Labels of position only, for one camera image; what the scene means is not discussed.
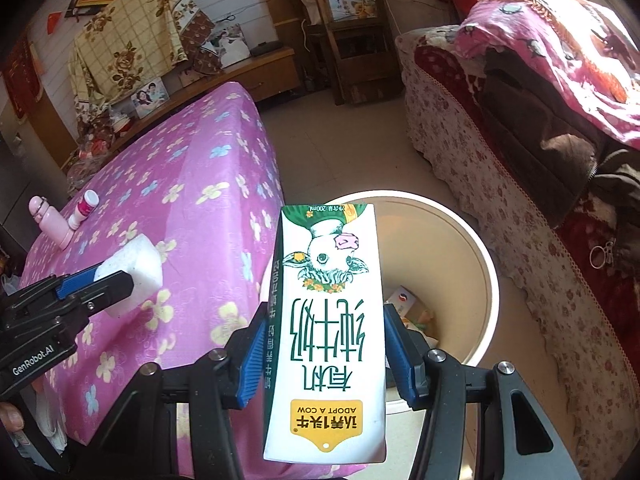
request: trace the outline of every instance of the screw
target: screw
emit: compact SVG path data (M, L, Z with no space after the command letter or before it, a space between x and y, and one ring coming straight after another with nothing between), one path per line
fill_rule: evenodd
M226 359L226 350L224 348L214 348L208 355L212 361L223 361Z
M444 359L447 358L447 355L442 350L434 348L433 350L429 350L429 352L427 353L427 357L432 361L441 363L444 361Z
M498 363L498 371L503 375L511 375L516 371L516 367L508 361L500 361Z
M145 363L140 367L140 373L143 375L153 375L158 371L158 365L156 363Z

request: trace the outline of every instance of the floor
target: floor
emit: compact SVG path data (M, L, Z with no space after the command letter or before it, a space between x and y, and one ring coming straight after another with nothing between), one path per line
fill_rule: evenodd
M478 230L477 222L460 212L447 184L434 176L429 163L412 148L406 136L402 98L336 107L330 92L323 91L261 116L276 149L286 203L324 203L362 190L402 190L436 200ZM524 291L509 278L501 276L499 283L498 325L480 365L491 367L504 359L513 362L571 450L574 421L566 412L567 398L557 380L555 361L545 352ZM419 412L388 415L386 462L371 465L351 478L407 478L423 416ZM460 480L473 478L475 426L476 410L471 406L467 409Z

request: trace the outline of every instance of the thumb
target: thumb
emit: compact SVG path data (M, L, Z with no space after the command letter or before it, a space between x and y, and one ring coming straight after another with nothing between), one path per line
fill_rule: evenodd
M24 428L24 420L17 408L7 402L0 402L0 420L9 433Z

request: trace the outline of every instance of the pink cow nose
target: pink cow nose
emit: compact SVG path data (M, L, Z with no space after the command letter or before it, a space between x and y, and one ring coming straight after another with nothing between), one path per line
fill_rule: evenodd
M335 239L335 247L337 249L357 249L358 237L351 233L342 233L337 235Z

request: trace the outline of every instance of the keychain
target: keychain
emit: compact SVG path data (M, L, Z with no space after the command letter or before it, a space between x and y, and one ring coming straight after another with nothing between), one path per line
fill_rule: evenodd
M609 240L606 244L604 244L604 247L601 245L596 245L593 249L591 249L591 251L589 252L589 263L591 264L591 267L593 267L594 269L601 269L607 264L613 265L613 244L615 243L615 241L616 239L614 238L613 240ZM597 265L594 263L594 255L599 254L598 251L602 251L604 257L602 259L602 262Z

